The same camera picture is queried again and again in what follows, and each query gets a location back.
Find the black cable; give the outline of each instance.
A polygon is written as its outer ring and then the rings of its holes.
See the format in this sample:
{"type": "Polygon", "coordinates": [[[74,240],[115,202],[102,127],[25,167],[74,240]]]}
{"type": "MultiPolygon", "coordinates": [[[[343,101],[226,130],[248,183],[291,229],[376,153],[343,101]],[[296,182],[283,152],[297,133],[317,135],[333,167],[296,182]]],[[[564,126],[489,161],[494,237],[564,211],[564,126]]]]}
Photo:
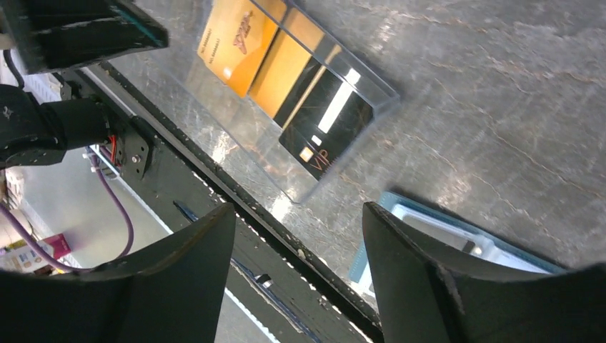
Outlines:
{"type": "Polygon", "coordinates": [[[11,50],[9,50],[9,49],[3,50],[2,54],[4,55],[4,61],[6,62],[6,65],[9,67],[9,70],[13,74],[15,80],[17,80],[17,85],[19,86],[19,88],[20,89],[25,88],[25,81],[23,80],[21,73],[19,73],[19,70],[15,66],[15,62],[13,61],[13,56],[11,55],[11,50]]]}

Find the black metal frame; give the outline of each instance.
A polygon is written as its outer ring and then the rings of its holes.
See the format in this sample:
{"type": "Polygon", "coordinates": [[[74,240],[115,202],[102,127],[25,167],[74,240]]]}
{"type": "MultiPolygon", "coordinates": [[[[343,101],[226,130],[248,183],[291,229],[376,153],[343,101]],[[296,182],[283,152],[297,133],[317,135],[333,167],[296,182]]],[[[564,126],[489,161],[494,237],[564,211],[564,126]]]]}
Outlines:
{"type": "MultiPolygon", "coordinates": [[[[173,205],[175,200],[187,204],[199,216],[220,202],[234,204],[241,220],[237,222],[232,256],[251,273],[268,274],[274,282],[272,292],[300,323],[277,311],[233,262],[227,287],[279,340],[366,342],[357,327],[371,340],[383,341],[376,312],[111,64],[57,76],[72,89],[77,87],[74,94],[103,101],[118,114],[114,121],[128,123],[149,144],[151,158],[145,175],[123,168],[122,177],[168,227],[176,230],[188,225],[173,205]],[[312,334],[301,330],[301,324],[312,334]]],[[[125,156],[126,165],[129,158],[125,156]]]]}

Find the gray table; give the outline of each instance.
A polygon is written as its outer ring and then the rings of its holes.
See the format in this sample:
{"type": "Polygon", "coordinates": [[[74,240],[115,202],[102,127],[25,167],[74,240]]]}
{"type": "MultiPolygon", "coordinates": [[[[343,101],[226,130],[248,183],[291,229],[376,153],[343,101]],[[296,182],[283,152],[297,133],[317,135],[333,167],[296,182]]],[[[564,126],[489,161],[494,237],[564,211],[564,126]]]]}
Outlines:
{"type": "Polygon", "coordinates": [[[160,70],[187,77],[210,0],[138,0],[172,47],[112,63],[341,278],[362,239],[362,203],[392,186],[565,266],[606,259],[606,5],[302,2],[403,96],[373,143],[303,206],[213,120],[228,88],[208,73],[203,107],[160,70]]]}

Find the transparent container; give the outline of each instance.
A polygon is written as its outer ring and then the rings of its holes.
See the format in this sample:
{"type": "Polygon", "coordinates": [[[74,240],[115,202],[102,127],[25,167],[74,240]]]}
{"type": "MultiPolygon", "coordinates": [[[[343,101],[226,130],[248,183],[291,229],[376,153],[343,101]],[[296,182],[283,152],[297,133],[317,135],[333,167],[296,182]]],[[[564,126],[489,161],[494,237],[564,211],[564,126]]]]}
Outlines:
{"type": "Polygon", "coordinates": [[[392,87],[282,0],[215,0],[186,58],[189,72],[152,58],[295,203],[343,170],[399,103],[392,87]]]}

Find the stone surface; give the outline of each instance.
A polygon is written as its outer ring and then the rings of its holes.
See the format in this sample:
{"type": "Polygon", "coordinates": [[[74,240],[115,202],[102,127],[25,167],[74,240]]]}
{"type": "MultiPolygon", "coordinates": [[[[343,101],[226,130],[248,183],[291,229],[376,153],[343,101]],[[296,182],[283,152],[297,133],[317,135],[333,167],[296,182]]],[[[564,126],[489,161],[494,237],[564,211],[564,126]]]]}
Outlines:
{"type": "Polygon", "coordinates": [[[182,88],[211,1],[138,3],[172,47],[114,65],[340,277],[362,240],[362,203],[390,187],[567,267],[606,259],[603,1],[302,1],[402,103],[300,206],[213,119],[230,111],[230,90],[210,73],[203,94],[182,88]]]}

